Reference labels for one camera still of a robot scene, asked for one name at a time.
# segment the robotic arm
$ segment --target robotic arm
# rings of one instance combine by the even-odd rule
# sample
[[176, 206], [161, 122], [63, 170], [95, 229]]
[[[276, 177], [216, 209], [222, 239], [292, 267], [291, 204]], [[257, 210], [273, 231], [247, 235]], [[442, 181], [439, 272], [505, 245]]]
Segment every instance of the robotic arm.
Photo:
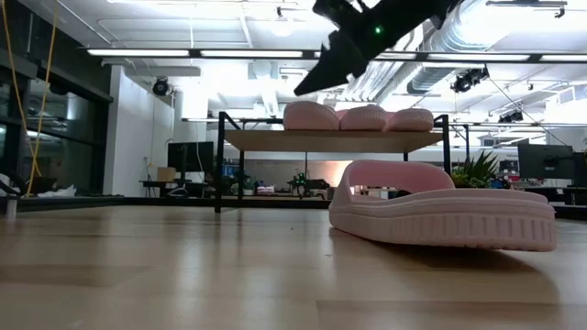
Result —
[[447, 14], [464, 0], [381, 0], [373, 8], [359, 1], [361, 11], [347, 0], [316, 0], [313, 11], [331, 20], [338, 31], [328, 36], [318, 64], [295, 88], [309, 94], [360, 77], [377, 55], [393, 47], [405, 34], [427, 19], [441, 28]]

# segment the glass wall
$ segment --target glass wall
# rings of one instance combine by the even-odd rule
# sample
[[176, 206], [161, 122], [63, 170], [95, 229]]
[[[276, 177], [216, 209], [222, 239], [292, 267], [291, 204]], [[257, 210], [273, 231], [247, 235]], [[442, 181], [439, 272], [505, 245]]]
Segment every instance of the glass wall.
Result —
[[[37, 143], [37, 132], [29, 130], [27, 134], [34, 146]], [[43, 177], [56, 179], [58, 188], [75, 185], [80, 191], [92, 190], [94, 158], [91, 146], [42, 133], [39, 140], [37, 163]], [[30, 149], [24, 148], [21, 176], [28, 178], [31, 166]]]
[[0, 82], [0, 116], [8, 116], [10, 109], [10, 84]]
[[[28, 138], [37, 142], [37, 126], [45, 82], [30, 82]], [[39, 170], [56, 180], [58, 188], [74, 185], [78, 193], [101, 193], [104, 175], [104, 144], [107, 105], [98, 104], [51, 83], [47, 91], [39, 136]], [[28, 179], [32, 167], [30, 148], [21, 150], [20, 175]]]
[[[33, 127], [39, 124], [44, 91], [45, 82], [40, 79], [31, 82], [28, 122]], [[96, 104], [52, 84], [47, 91], [43, 127], [72, 138], [93, 140], [96, 107]]]
[[6, 143], [6, 125], [0, 124], [0, 161], [4, 160], [4, 145]]
[[[28, 144], [34, 148], [37, 142], [45, 83], [19, 79], [27, 129], [21, 125], [15, 89], [5, 77], [0, 80], [0, 162], [26, 181], [32, 168]], [[79, 194], [102, 192], [107, 109], [107, 104], [58, 84], [49, 86], [37, 157], [42, 177], [54, 179], [58, 188], [74, 185]]]

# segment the black metal leg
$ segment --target black metal leg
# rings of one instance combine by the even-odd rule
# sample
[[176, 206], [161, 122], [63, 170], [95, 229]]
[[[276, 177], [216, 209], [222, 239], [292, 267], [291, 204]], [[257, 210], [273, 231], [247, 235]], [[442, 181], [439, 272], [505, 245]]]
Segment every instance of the black metal leg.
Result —
[[222, 165], [224, 163], [224, 124], [227, 113], [224, 111], [220, 113], [218, 119], [218, 145], [216, 146], [216, 177], [214, 184], [216, 189], [216, 202], [214, 205], [214, 212], [220, 213], [222, 211]]
[[444, 171], [450, 175], [450, 128], [449, 115], [442, 115], [442, 147], [444, 151]]
[[245, 191], [245, 151], [240, 151], [238, 157], [238, 200], [242, 201]]
[[308, 178], [308, 153], [305, 153], [305, 163], [304, 163], [304, 175], [305, 178]]
[[471, 159], [471, 144], [469, 143], [469, 125], [465, 125], [465, 150], [467, 152], [466, 162], [469, 163]]

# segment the wooden shelf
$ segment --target wooden shelf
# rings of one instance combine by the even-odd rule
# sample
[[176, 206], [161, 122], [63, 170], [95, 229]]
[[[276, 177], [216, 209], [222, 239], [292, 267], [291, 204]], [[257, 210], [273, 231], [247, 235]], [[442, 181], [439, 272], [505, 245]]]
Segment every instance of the wooden shelf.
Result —
[[441, 133], [227, 130], [225, 139], [244, 151], [404, 153], [442, 140]]

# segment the computer monitor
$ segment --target computer monitor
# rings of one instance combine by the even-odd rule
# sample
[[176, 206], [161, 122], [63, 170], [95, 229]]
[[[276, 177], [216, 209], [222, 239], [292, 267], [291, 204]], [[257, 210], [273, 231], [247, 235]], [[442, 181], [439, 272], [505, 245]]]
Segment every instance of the computer monitor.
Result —
[[185, 173], [189, 171], [211, 173], [214, 170], [214, 142], [170, 143], [167, 148], [167, 166], [179, 171], [182, 180], [185, 180]]
[[575, 177], [572, 184], [577, 187], [587, 187], [587, 158], [584, 152], [575, 152]]
[[499, 162], [499, 171], [519, 171], [517, 160], [502, 160]]
[[520, 178], [573, 179], [572, 147], [549, 145], [518, 145]]

